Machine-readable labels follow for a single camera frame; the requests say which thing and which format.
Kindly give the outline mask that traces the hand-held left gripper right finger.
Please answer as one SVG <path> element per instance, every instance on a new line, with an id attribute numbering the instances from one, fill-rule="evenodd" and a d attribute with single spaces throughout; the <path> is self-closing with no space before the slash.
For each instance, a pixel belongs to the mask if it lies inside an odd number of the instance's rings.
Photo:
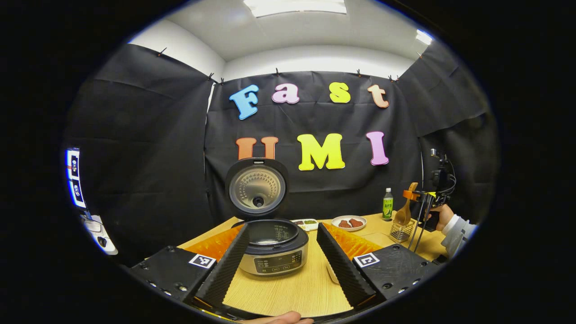
<path id="1" fill-rule="evenodd" d="M 377 248 L 331 224 L 319 224 L 317 242 L 354 310 L 407 294 L 440 271 L 400 244 Z"/>

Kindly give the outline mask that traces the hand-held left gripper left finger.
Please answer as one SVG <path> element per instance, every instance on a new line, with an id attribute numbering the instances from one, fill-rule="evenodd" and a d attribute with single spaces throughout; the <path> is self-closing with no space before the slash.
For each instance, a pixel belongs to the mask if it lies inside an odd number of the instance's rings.
<path id="1" fill-rule="evenodd" d="M 250 241 L 247 224 L 225 230 L 188 250 L 167 246 L 128 273 L 161 295 L 202 311 L 218 312 Z"/>

